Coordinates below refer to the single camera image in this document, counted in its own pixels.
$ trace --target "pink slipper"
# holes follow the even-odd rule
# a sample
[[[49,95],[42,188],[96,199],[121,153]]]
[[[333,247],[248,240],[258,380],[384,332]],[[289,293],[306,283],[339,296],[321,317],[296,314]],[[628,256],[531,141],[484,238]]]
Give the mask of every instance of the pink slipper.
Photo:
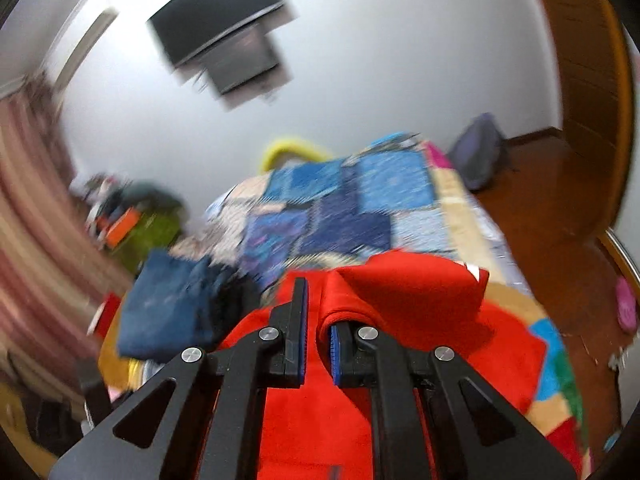
[[[620,328],[629,334],[638,329],[638,317],[636,316],[636,297],[631,286],[622,277],[618,277],[616,283],[616,297],[618,298],[618,323]]]

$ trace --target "brown floor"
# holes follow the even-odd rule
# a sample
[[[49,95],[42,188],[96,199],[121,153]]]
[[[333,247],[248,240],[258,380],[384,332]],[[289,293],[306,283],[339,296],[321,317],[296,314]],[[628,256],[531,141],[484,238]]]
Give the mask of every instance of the brown floor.
[[[605,440],[620,423],[615,375],[607,361],[632,339],[616,319],[617,269],[591,235],[607,180],[557,137],[514,146],[511,154],[518,171],[503,170],[478,199],[562,333],[598,465]]]

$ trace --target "silver bolt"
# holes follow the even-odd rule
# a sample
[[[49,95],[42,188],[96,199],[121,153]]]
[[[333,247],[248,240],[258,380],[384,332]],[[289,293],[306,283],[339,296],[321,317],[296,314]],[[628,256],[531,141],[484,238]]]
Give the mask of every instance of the silver bolt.
[[[366,341],[371,341],[378,337],[378,330],[372,326],[363,326],[358,330],[358,335]]]
[[[194,363],[202,357],[202,350],[196,347],[187,348],[182,351],[182,360],[185,363]]]
[[[263,341],[272,341],[278,337],[278,334],[280,334],[280,332],[278,332],[278,329],[273,326],[267,326],[258,332],[260,339]]]
[[[451,361],[456,354],[448,346],[438,346],[434,352],[440,361]]]

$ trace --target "black television screen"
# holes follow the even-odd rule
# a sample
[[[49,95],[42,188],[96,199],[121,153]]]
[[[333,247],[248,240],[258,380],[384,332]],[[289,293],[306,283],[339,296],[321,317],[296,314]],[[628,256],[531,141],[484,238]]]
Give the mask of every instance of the black television screen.
[[[171,0],[150,19],[164,50],[178,66],[282,0]]]

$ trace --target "curtain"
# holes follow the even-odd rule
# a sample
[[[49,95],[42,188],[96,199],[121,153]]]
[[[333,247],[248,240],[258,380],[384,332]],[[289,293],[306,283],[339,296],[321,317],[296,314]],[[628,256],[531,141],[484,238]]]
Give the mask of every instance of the curtain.
[[[97,355],[86,329],[131,276],[84,232],[73,175],[44,78],[0,100],[0,366],[77,407],[76,361]]]

